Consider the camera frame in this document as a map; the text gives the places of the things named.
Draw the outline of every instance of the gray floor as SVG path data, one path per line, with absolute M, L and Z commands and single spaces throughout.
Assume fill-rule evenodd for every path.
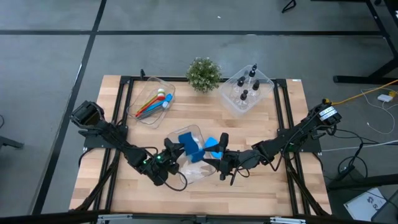
M 298 1 L 281 14 L 287 1 L 128 1 L 108 0 L 100 30 L 376 30 L 365 4 Z M 0 1 L 0 29 L 88 29 L 100 1 Z M 377 7 L 389 33 L 398 37 L 384 6 Z M 0 153 L 0 216 L 24 215 L 29 205 L 76 78 L 88 36 L 0 35 L 0 114 L 6 123 L 0 135 L 25 142 L 17 151 Z M 258 63 L 272 78 L 301 78 L 308 107 L 323 97 L 342 100 L 371 85 L 334 84 L 333 75 L 368 75 L 391 59 L 377 37 L 276 37 L 233 35 L 97 36 L 76 105 L 95 100 L 103 75 L 183 75 L 195 57 L 210 57 L 225 77 Z M 398 71 L 389 74 L 397 77 Z M 375 99 L 377 93 L 369 95 Z M 368 128 L 391 128 L 391 118 L 364 98 L 338 107 L 339 128 L 376 141 L 396 138 Z M 398 107 L 391 109 L 397 114 Z M 323 149 L 356 146 L 358 140 L 324 137 Z M 69 125 L 45 213 L 68 209 L 83 138 Z M 340 160 L 354 150 L 325 152 L 325 174 L 333 177 Z M 396 147 L 364 149 L 369 175 L 393 174 Z M 389 197 L 396 186 L 382 187 Z

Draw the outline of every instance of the wooden tabletop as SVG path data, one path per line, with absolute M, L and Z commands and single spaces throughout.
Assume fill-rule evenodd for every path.
M 107 121 L 111 120 L 118 92 L 120 76 L 105 75 L 97 99 L 105 111 Z M 274 94 L 256 105 L 246 116 L 236 119 L 221 105 L 216 91 L 209 94 L 197 93 L 187 82 L 171 82 L 176 87 L 175 101 L 163 122 L 157 129 L 151 129 L 133 118 L 127 120 L 127 140 L 137 146 L 155 146 L 163 149 L 163 141 L 173 131 L 195 124 L 199 126 L 204 139 L 213 136 L 219 139 L 222 132 L 229 134 L 230 150 L 250 149 L 252 144 L 276 137 L 278 128 Z M 294 123 L 298 124 L 307 115 L 303 86 L 300 80 L 287 80 Z M 143 89 L 144 82 L 134 82 L 132 100 Z M 122 102 L 126 97 L 125 86 Z M 283 93 L 280 91 L 282 111 L 285 111 Z M 285 126 L 288 127 L 284 112 Z M 100 175 L 104 149 L 94 149 L 81 161 L 80 170 L 72 195 L 70 208 L 79 206 L 93 190 Z M 305 183 L 315 200 L 324 210 L 331 213 L 320 164 L 314 155 L 301 153 Z M 238 175 L 234 185 L 229 186 L 231 176 L 219 180 L 214 173 L 198 182 L 189 184 L 183 192 L 175 192 L 165 185 L 156 187 L 144 175 L 138 174 L 127 164 L 123 156 L 113 195 L 112 212 L 179 213 L 208 215 L 277 215 L 292 214 L 285 166 L 277 172 L 270 166 L 259 165 L 250 170 L 251 176 Z M 103 191 L 100 208 L 104 207 L 108 186 Z M 300 191 L 296 186 L 299 211 L 303 213 Z

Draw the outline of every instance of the transparent container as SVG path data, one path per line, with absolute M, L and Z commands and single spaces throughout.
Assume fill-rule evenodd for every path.
M 127 113 L 138 122 L 151 128 L 157 128 L 174 102 L 174 93 L 175 87 L 173 85 L 159 78 L 150 77 L 136 100 L 128 107 Z M 167 100 L 167 95 L 171 95 L 171 100 L 167 103 L 162 103 L 162 100 L 153 100 L 154 98 L 161 99 L 158 96 L 163 96 Z M 144 106 L 151 100 L 153 103 L 150 106 L 154 106 L 154 109 L 150 112 L 149 110 L 143 110 Z
M 205 147 L 205 141 L 202 138 L 200 129 L 196 125 L 190 125 L 185 128 L 179 129 L 177 131 L 174 131 L 170 133 L 167 137 L 174 143 L 178 143 L 178 137 L 181 134 L 189 133 L 191 132 L 193 140 L 198 144 L 199 150 L 203 149 Z M 210 152 L 205 152 L 205 155 L 203 156 L 205 159 L 214 159 L 214 157 L 211 155 Z M 207 164 L 206 162 L 199 161 L 199 162 L 191 162 L 191 157 L 186 156 L 185 153 L 183 153 L 179 159 L 177 160 L 178 164 L 180 164 L 180 172 L 184 174 L 184 176 L 188 180 L 188 184 L 194 183 L 195 181 L 198 181 L 204 177 L 207 177 L 211 174 L 214 174 L 216 172 L 216 169 Z M 185 180 L 183 180 L 183 177 L 180 176 L 181 183 L 184 183 Z
M 239 117 L 248 112 L 254 105 L 259 103 L 274 89 L 274 82 L 265 76 L 259 69 L 256 69 L 254 77 L 250 77 L 249 72 L 251 70 L 252 65 L 247 65 L 218 88 L 221 103 L 234 116 Z M 240 102 L 239 95 L 235 94 L 237 83 L 241 77 L 245 78 L 244 85 L 241 87 L 240 93 L 244 90 L 249 92 L 245 102 Z M 256 80 L 259 80 L 259 89 L 255 94 L 251 94 L 252 85 Z

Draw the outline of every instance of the plastic tray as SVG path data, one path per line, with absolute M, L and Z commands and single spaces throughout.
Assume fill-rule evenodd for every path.
M 164 110 L 160 110 L 151 114 L 146 118 L 139 119 L 136 117 L 137 112 L 142 108 L 144 104 L 146 104 L 153 96 L 157 95 L 158 89 L 164 89 L 165 95 L 171 94 L 173 96 L 169 105 Z M 169 108 L 172 106 L 175 99 L 175 87 L 168 82 L 165 82 L 156 77 L 148 78 L 146 84 L 137 99 L 133 102 L 132 105 L 127 109 L 127 113 L 136 119 L 138 122 L 148 125 L 151 128 L 157 128 L 159 124 L 162 122 L 164 116 L 168 112 Z
M 195 141 L 199 142 L 198 144 L 199 149 L 203 149 L 203 147 L 205 147 L 205 141 L 203 140 L 199 127 L 196 125 L 190 125 L 185 128 L 174 131 L 170 133 L 167 137 L 172 142 L 177 143 L 179 135 L 189 132 L 192 133 L 193 138 L 196 138 Z M 211 155 L 210 152 L 205 152 L 205 155 L 203 157 L 206 159 L 214 159 L 214 157 Z M 206 162 L 199 161 L 192 163 L 190 158 L 186 156 L 185 153 L 179 157 L 177 162 L 178 164 L 180 164 L 180 172 L 185 175 L 185 177 L 188 180 L 188 184 L 194 183 L 195 181 L 198 181 L 216 172 L 216 169 L 213 166 L 207 164 Z
M 247 101 L 248 104 L 244 108 L 238 107 L 238 105 L 234 102 L 234 97 L 231 93 L 236 86 L 238 79 L 241 77 L 245 77 L 244 85 L 242 87 L 242 91 L 239 95 L 243 92 L 243 90 L 250 90 L 252 86 L 249 86 L 249 72 L 252 70 L 252 65 L 247 65 L 242 70 L 240 70 L 237 74 L 233 75 L 229 80 L 224 82 L 219 88 L 218 91 L 221 96 L 221 102 L 223 106 L 228 109 L 228 111 L 233 114 L 234 116 L 241 116 L 244 113 L 248 112 L 254 105 L 260 102 L 263 98 L 265 98 L 273 89 L 274 89 L 274 82 L 269 79 L 266 75 L 264 75 L 259 69 L 256 70 L 256 75 L 252 78 L 253 80 L 259 80 L 260 87 L 259 87 L 259 95 L 255 97 L 248 96 Z

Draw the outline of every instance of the green plant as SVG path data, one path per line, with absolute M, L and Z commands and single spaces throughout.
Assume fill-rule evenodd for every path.
M 218 88 L 221 79 L 220 67 L 210 58 L 197 57 L 189 66 L 187 78 L 189 84 L 203 93 Z

